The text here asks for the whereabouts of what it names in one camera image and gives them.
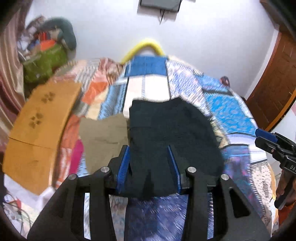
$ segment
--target striped curtain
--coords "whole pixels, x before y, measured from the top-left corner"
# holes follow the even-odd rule
[[[17,55],[17,38],[25,27],[32,0],[24,1],[0,35],[0,153],[8,134],[25,103],[22,64]]]

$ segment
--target metal screw head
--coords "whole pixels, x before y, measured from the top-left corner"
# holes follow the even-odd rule
[[[74,180],[76,178],[76,175],[75,174],[70,174],[69,177],[68,177],[70,180]]]
[[[229,179],[229,176],[227,174],[222,174],[221,178],[225,181],[227,181]]]
[[[102,167],[101,172],[108,172],[110,170],[109,167]]]
[[[195,167],[188,167],[187,170],[188,170],[188,172],[191,172],[191,173],[195,173],[196,172],[196,168]]]

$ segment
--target pink fabric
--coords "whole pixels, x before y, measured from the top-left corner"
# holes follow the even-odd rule
[[[292,105],[291,109],[294,112],[294,114],[296,115],[296,102]]]
[[[84,147],[83,147],[82,141],[78,139],[75,143],[75,147],[73,149],[73,153],[71,156],[71,165],[70,165],[69,174],[77,173],[79,161],[81,159],[83,151],[84,151]]]

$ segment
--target bed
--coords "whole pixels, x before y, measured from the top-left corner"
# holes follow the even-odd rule
[[[266,153],[255,146],[256,122],[242,98],[229,87],[172,56],[135,56],[124,64],[108,58],[72,61],[49,81],[73,80],[82,83],[82,92],[61,140],[56,188],[70,173],[89,175],[79,140],[81,118],[100,120],[121,112],[128,118],[133,99],[166,101],[181,97],[209,119],[225,160],[224,173],[245,194],[269,232],[273,231],[277,218],[274,174]],[[181,240],[187,201],[186,195],[178,194],[149,201],[110,196],[117,240]],[[208,213],[211,238],[211,194]],[[89,194],[85,196],[84,236],[90,239]]]

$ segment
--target cardboard box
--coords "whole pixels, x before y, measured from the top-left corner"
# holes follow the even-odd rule
[[[60,138],[80,88],[74,82],[38,86],[9,135],[3,172],[37,195],[52,185]]]

